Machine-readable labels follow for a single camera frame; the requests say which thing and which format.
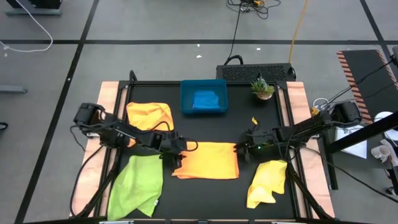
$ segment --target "white paper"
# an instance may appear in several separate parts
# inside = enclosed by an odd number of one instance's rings
[[[356,132],[357,130],[359,130],[361,128],[363,128],[363,127],[360,126],[360,125],[353,126],[353,127],[350,127],[350,128],[344,128],[344,129],[343,128],[336,128],[336,141],[339,140],[339,139],[342,139],[345,136],[350,135],[351,133]],[[366,159],[367,151],[368,151],[368,144],[367,144],[367,141],[365,140],[363,142],[360,142],[358,144],[350,146],[350,147],[348,147],[348,148],[346,148],[346,149],[344,149],[342,151],[346,152],[348,154],[351,154],[351,155],[358,156],[358,157]]]

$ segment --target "white cup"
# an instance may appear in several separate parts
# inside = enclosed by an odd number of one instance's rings
[[[376,159],[380,159],[381,162],[385,162],[387,158],[390,156],[391,152],[387,146],[378,146],[371,149],[371,154]]]

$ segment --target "plant pot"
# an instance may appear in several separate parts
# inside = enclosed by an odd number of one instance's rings
[[[272,97],[272,94],[260,94],[260,93],[256,93],[256,96],[260,99],[260,100],[269,100]]]

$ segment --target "yellow cable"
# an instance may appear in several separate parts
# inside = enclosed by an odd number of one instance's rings
[[[304,7],[303,7],[303,10],[301,11],[300,19],[298,20],[298,23],[297,23],[297,26],[296,26],[296,31],[294,32],[292,44],[290,45],[289,63],[292,63],[292,54],[293,54],[294,41],[296,40],[297,33],[299,32],[299,29],[301,27],[301,23],[303,22],[305,10],[307,10],[307,4],[308,4],[308,0],[305,0],[305,4],[304,4]]]

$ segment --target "blue cloth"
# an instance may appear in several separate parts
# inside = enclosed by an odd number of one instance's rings
[[[219,109],[218,96],[213,91],[200,90],[193,94],[193,109]]]

